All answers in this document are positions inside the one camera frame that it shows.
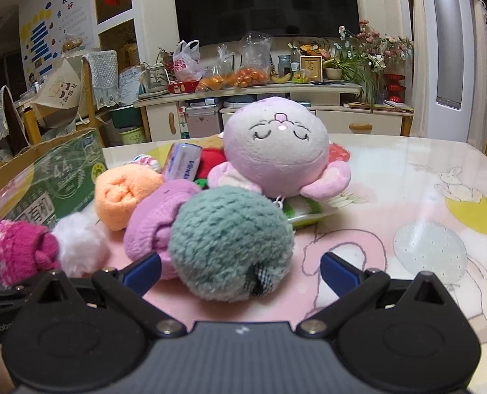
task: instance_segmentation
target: pink plush toy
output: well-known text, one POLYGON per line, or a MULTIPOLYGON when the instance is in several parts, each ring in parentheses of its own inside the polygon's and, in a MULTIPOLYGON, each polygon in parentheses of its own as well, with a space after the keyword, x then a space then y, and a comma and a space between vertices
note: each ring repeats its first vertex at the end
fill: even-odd
POLYGON ((223 150, 227 162, 209 172, 211 188, 233 185, 270 198, 325 200, 351 179, 347 163, 328 163, 324 124, 289 99, 267 98, 235 112, 225 126, 223 150))

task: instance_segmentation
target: magenta knitted beanie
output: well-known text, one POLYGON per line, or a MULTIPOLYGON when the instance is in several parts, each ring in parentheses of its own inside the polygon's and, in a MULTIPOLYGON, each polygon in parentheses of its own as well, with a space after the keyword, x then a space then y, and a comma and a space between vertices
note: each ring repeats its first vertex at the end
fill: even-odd
POLYGON ((0 280, 8 287, 38 272, 59 268, 59 245, 48 227, 0 221, 0 280))
POLYGON ((134 210, 123 244, 126 255, 136 260, 147 253, 157 252, 161 259, 161 279, 169 280, 178 275, 174 270, 167 246, 171 238, 171 226, 180 207, 201 188, 191 181, 177 179, 166 182, 145 198, 134 210))

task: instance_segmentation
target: metal screw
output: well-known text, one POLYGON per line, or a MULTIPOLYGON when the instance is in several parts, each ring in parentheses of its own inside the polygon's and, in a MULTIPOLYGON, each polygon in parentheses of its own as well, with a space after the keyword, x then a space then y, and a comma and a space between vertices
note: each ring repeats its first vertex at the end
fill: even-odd
POLYGON ((328 326, 322 320, 312 319, 304 321, 302 324, 300 324, 300 328, 310 335, 316 335, 322 333, 328 328, 328 326))
POLYGON ((156 325, 156 329, 165 335, 173 335, 181 330, 181 323, 176 320, 162 320, 156 325))

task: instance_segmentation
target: teal fuzzy ball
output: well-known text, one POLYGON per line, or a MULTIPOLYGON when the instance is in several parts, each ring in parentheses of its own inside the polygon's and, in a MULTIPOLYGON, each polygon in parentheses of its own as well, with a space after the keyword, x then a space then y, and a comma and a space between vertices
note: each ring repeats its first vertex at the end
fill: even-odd
POLYGON ((238 301, 276 289, 291 269, 293 247, 293 228, 278 206, 255 192, 222 186, 181 207, 168 250, 196 296, 238 301))

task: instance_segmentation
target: yellow balloon illustration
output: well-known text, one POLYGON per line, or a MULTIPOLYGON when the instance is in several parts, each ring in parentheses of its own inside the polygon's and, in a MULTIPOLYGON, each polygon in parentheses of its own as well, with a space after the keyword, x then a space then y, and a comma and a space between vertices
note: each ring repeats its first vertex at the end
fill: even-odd
POLYGON ((487 235, 487 197, 480 203, 446 199, 446 205, 455 218, 468 228, 487 235))

